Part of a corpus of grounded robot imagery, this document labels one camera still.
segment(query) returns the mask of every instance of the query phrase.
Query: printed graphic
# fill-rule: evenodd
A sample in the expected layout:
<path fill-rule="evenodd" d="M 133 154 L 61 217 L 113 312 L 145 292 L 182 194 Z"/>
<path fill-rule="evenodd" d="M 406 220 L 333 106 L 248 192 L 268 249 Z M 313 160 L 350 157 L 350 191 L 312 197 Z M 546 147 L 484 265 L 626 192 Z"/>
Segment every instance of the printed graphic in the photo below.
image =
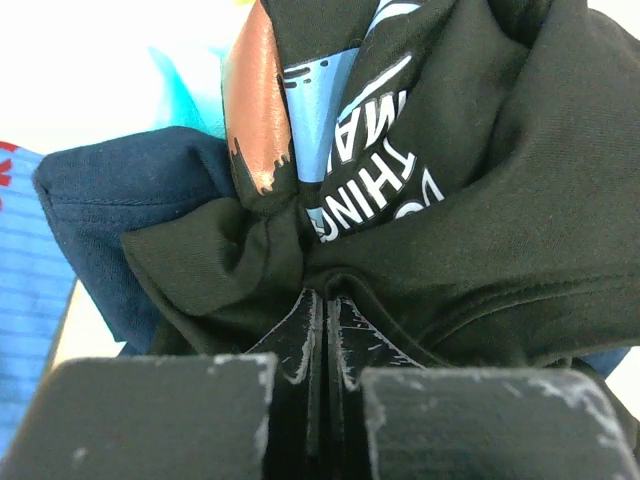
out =
<path fill-rule="evenodd" d="M 380 0 L 376 14 L 373 17 L 373 21 L 371 22 L 371 25 L 369 25 L 367 35 L 371 33 L 371 31 L 383 20 L 397 17 L 399 15 L 408 15 L 420 8 L 420 4 L 413 2 L 391 2 L 393 2 L 393 0 Z"/>
<path fill-rule="evenodd" d="M 290 163 L 291 130 L 271 20 L 256 2 L 225 62 L 227 141 L 236 172 L 246 167 L 256 191 L 273 191 L 276 168 Z"/>
<path fill-rule="evenodd" d="M 357 54 L 353 48 L 284 71 L 298 178 L 303 182 L 324 180 L 340 99 Z"/>

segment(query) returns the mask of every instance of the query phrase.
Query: navy blue fabric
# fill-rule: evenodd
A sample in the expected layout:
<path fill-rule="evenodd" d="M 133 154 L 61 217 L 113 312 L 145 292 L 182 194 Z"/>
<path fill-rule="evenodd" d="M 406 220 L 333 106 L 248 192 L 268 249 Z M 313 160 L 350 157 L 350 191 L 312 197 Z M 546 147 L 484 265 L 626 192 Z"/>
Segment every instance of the navy blue fabric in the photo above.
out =
<path fill-rule="evenodd" d="M 61 250 L 124 354 L 146 353 L 160 312 L 129 268 L 125 232 L 235 196 L 226 142 L 170 127 L 46 156 L 34 186 Z"/>

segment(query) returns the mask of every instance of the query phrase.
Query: stitched seam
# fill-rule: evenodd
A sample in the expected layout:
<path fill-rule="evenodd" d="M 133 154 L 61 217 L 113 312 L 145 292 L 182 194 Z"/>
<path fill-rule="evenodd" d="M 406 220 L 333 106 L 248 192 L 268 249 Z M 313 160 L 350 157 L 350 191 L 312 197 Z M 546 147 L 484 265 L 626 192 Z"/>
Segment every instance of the stitched seam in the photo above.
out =
<path fill-rule="evenodd" d="M 540 289 L 540 288 L 552 288 L 552 287 L 558 287 L 558 286 L 566 287 L 566 286 L 573 286 L 573 285 L 580 285 L 580 284 L 589 285 L 589 284 L 594 284 L 594 283 L 602 281 L 602 280 L 621 280 L 621 279 L 625 279 L 625 278 L 637 278 L 638 276 L 639 275 L 636 274 L 636 273 L 626 273 L 626 274 L 616 274 L 616 275 L 600 275 L 600 276 L 596 276 L 596 277 L 585 277 L 585 278 L 582 278 L 582 279 L 564 280 L 562 282 L 540 283 L 538 285 L 531 285 L 531 286 L 528 286 L 528 287 L 521 287 L 521 288 L 517 288 L 515 290 L 511 290 L 511 291 L 508 291 L 508 292 L 502 292 L 502 293 L 495 294 L 493 296 L 484 298 L 482 300 L 479 300 L 479 301 L 473 303 L 472 305 L 470 305 L 469 307 L 465 308 L 462 312 L 459 312 L 459 313 L 457 313 L 454 316 L 449 317 L 449 318 L 445 317 L 445 319 L 443 320 L 443 323 L 456 322 L 457 320 L 459 320 L 460 318 L 464 317 L 469 312 L 472 312 L 473 310 L 476 310 L 477 308 L 482 307 L 482 306 L 484 306 L 484 305 L 486 305 L 486 304 L 488 304 L 490 302 L 493 302 L 495 300 L 500 300 L 500 299 L 503 299 L 503 298 L 519 295 L 519 294 L 530 292 L 530 291 L 535 291 L 535 290 Z M 614 290 L 616 288 L 620 288 L 620 286 L 617 286 L 617 287 L 605 287 L 605 288 L 602 288 L 602 289 L 591 289 L 591 290 L 589 290 L 589 292 L 584 292 L 584 293 L 593 293 L 593 292 L 596 292 L 596 291 L 608 291 L 608 290 Z M 581 293 L 565 293 L 565 294 L 549 295 L 549 296 L 545 297 L 544 299 L 540 299 L 540 298 L 527 299 L 527 300 L 524 300 L 522 302 L 519 302 L 516 305 L 509 305 L 507 307 L 499 308 L 498 310 L 495 310 L 493 312 L 486 312 L 484 314 L 479 314 L 477 316 L 471 316 L 466 321 L 464 321 L 460 325 L 458 325 L 455 328 L 453 328 L 449 333 L 444 335 L 442 338 L 440 338 L 439 340 L 437 340 L 434 343 L 432 343 L 430 345 L 429 349 L 436 348 L 437 345 L 439 345 L 441 342 L 443 342 L 444 340 L 449 338 L 451 335 L 453 335 L 457 331 L 465 328 L 470 323 L 473 323 L 475 320 L 478 320 L 478 319 L 483 318 L 485 316 L 491 315 L 492 313 L 495 313 L 495 312 L 498 312 L 498 311 L 501 311 L 501 310 L 505 310 L 505 309 L 509 309 L 509 308 L 514 308 L 514 307 L 520 306 L 520 305 L 527 305 L 529 303 L 534 303 L 534 302 L 541 301 L 541 300 L 548 300 L 548 299 L 551 299 L 551 298 L 570 297 L 570 296 L 573 296 L 573 295 L 580 295 Z M 425 331 L 422 331 L 420 333 L 419 338 L 424 338 L 425 335 L 426 335 Z"/>
<path fill-rule="evenodd" d="M 201 197 L 212 197 L 214 192 L 212 190 L 198 190 L 195 193 L 189 195 L 177 195 L 173 197 L 164 197 L 161 200 L 118 200 L 110 198 L 85 198 L 78 199 L 77 197 L 66 197 L 50 195 L 50 201 L 55 202 L 58 205 L 104 205 L 104 206 L 148 206 L 148 205 L 166 205 L 171 203 L 178 203 L 186 200 L 194 200 Z"/>

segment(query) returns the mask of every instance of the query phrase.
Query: white printed letter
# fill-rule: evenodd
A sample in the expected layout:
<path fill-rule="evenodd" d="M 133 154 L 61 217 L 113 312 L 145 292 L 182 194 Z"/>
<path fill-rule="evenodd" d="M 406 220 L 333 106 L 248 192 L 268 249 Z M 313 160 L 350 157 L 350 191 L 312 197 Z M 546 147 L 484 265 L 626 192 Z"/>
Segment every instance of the white printed letter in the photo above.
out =
<path fill-rule="evenodd" d="M 360 107 L 351 112 L 351 118 L 344 125 L 336 125 L 336 147 L 340 161 L 347 163 L 353 157 L 353 143 L 356 139 L 356 130 L 358 129 L 358 120 L 360 119 Z"/>
<path fill-rule="evenodd" d="M 342 228 L 344 228 L 345 230 L 351 227 L 347 223 L 347 221 L 344 219 L 343 215 L 345 215 L 347 218 L 350 218 L 351 220 L 356 222 L 356 224 L 360 225 L 362 223 L 362 217 L 360 216 L 360 212 L 358 212 L 355 205 L 347 195 L 347 192 L 345 192 L 343 187 L 340 187 L 338 188 L 338 193 L 342 197 L 342 201 L 344 202 L 344 205 L 341 205 L 340 203 L 338 203 L 331 195 L 328 195 L 325 198 L 325 201 L 327 202 L 327 206 L 331 210 L 331 213 L 333 214 L 333 216 L 336 217 L 336 220 L 340 222 L 340 225 L 342 225 Z"/>
<path fill-rule="evenodd" d="M 369 172 L 364 168 L 360 169 L 358 175 L 360 175 L 360 178 L 362 179 L 367 192 L 371 195 L 371 198 L 375 200 L 380 210 L 382 210 L 387 206 L 387 200 L 381 192 L 384 184 L 389 182 L 396 191 L 399 191 L 402 188 L 402 182 L 398 180 L 398 177 L 393 174 L 391 169 L 382 161 L 377 153 L 371 155 L 371 160 L 373 160 L 373 163 L 375 163 L 380 170 L 380 176 L 374 181 Z"/>
<path fill-rule="evenodd" d="M 402 165 L 404 165 L 404 170 L 402 171 L 400 176 L 405 181 L 409 180 L 409 177 L 411 176 L 411 172 L 413 172 L 413 167 L 416 164 L 416 156 L 413 153 L 409 152 L 407 154 L 407 158 L 403 157 L 398 153 L 396 149 L 394 149 L 391 146 L 387 138 L 385 138 L 384 142 L 382 142 L 382 146 L 384 147 L 384 149 L 387 151 L 389 155 L 391 155 L 393 158 L 398 160 Z"/>
<path fill-rule="evenodd" d="M 396 109 L 393 105 L 393 92 L 380 97 L 380 108 L 378 100 L 371 100 L 364 105 L 364 117 L 367 121 L 367 144 L 365 148 L 382 135 L 385 125 L 387 130 L 391 128 L 396 119 Z"/>

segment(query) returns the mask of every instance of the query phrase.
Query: blue graphic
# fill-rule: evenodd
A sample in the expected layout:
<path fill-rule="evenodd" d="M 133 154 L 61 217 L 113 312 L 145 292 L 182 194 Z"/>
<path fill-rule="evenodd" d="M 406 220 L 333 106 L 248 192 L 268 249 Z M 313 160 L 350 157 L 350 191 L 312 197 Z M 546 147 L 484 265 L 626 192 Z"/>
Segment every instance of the blue graphic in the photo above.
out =
<path fill-rule="evenodd" d="M 340 100 L 359 49 L 353 48 L 284 71 L 298 178 L 324 180 Z"/>
<path fill-rule="evenodd" d="M 324 220 L 322 219 L 322 208 L 307 208 L 307 215 L 313 224 L 313 228 L 319 237 L 324 236 Z"/>

